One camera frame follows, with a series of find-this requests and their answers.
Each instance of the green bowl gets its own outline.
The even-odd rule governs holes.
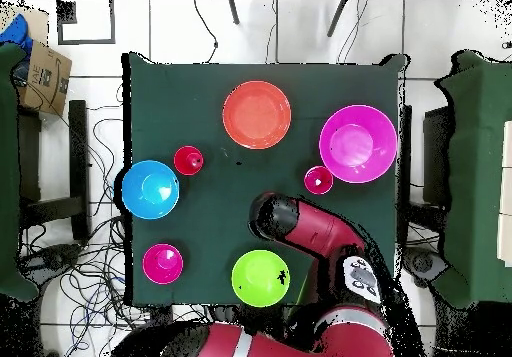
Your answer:
[[[253,250],[240,257],[231,272],[236,296],[253,307],[278,303],[290,286],[290,272],[284,260],[267,250]]]

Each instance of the table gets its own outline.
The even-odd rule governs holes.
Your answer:
[[[451,268],[433,285],[452,306],[512,302],[512,268],[498,260],[503,125],[512,120],[512,65],[472,51],[438,81],[449,94],[455,131],[448,150],[451,207],[443,255]]]
[[[127,215],[127,294],[134,306],[172,303],[239,304],[231,289],[231,269],[246,251],[262,248],[288,264],[291,285],[282,300],[294,304],[311,259],[296,250],[255,238],[247,227],[252,200],[264,191],[305,195],[303,176],[321,164],[318,137],[326,119],[339,108],[367,104],[386,113],[397,127],[398,72],[404,56],[381,65],[158,65],[137,54],[123,55],[125,79],[125,167],[153,159],[173,168],[174,152],[194,145],[205,165],[195,176],[179,176],[180,200],[162,219]],[[264,80],[279,87],[292,109],[287,135],[266,150],[233,142],[222,124],[227,95],[240,83]],[[393,272],[395,177],[390,169],[378,180],[353,185],[336,180],[331,191],[307,198],[364,226]],[[176,246],[185,268],[173,284],[157,285],[142,271],[145,251],[156,243]]]
[[[18,164],[18,113],[16,90],[11,71],[25,52],[15,44],[0,45],[0,151],[2,174],[0,181],[0,293],[23,301],[37,297],[37,287],[18,272],[16,257],[20,246],[20,169]]]

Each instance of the table leg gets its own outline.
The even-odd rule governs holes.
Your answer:
[[[91,233],[89,217],[89,169],[87,148],[87,109],[84,100],[69,102],[69,191],[81,199],[82,210],[71,216],[73,239],[85,242]]]
[[[412,107],[406,105],[401,110],[401,145],[398,159],[397,181],[397,244],[405,250],[408,232],[408,206],[411,197],[411,122]]]
[[[238,13],[236,12],[235,0],[229,0],[229,6],[231,8],[231,14],[233,15],[233,22],[235,25],[240,24],[240,19],[238,18]]]
[[[409,203],[407,220],[439,234],[444,232],[446,211],[428,204]]]
[[[348,0],[341,0],[338,4],[338,8],[336,9],[336,13],[334,13],[334,17],[331,22],[331,26],[329,27],[329,31],[327,32],[327,37],[330,38],[334,33],[334,29],[336,29],[336,25],[338,24],[338,20],[340,19],[341,12],[345,8],[345,4]]]

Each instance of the small pink bowl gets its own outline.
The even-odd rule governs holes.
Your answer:
[[[172,245],[156,244],[144,254],[142,269],[148,279],[155,284],[170,284],[181,275],[183,257]]]
[[[201,151],[191,145],[181,147],[174,154],[174,166],[182,175],[195,175],[203,167],[204,159]]]
[[[315,166],[304,175],[304,185],[312,194],[325,194],[332,188],[333,177],[325,166]]]

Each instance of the small red bowl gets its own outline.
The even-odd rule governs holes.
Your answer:
[[[174,154],[174,166],[182,175],[195,175],[203,167],[204,158],[196,147],[185,145]]]
[[[333,177],[325,166],[315,166],[304,175],[304,185],[312,194],[325,194],[332,188]]]

